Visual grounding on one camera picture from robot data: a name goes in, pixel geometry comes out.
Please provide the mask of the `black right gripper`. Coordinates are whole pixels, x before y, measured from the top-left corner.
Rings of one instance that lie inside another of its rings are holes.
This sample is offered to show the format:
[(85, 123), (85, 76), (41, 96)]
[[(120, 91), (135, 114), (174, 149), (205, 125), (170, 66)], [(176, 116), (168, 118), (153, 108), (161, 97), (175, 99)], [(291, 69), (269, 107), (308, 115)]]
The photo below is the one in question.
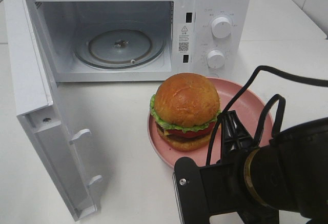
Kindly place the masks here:
[(245, 160), (257, 147), (236, 111), (228, 111), (221, 124), (220, 162), (200, 169), (210, 215), (237, 212), (243, 223), (279, 223), (279, 212), (254, 200), (244, 181)]

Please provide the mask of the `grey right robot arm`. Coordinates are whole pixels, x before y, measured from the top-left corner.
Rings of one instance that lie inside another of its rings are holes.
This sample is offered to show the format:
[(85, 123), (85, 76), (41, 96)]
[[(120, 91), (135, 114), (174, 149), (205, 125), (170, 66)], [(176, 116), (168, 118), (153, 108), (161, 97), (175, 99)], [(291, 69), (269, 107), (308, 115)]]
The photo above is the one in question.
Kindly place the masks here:
[(244, 223), (278, 223), (280, 210), (327, 223), (327, 119), (282, 132), (260, 147), (235, 111), (224, 116), (221, 158), (200, 170), (211, 214), (237, 212)]

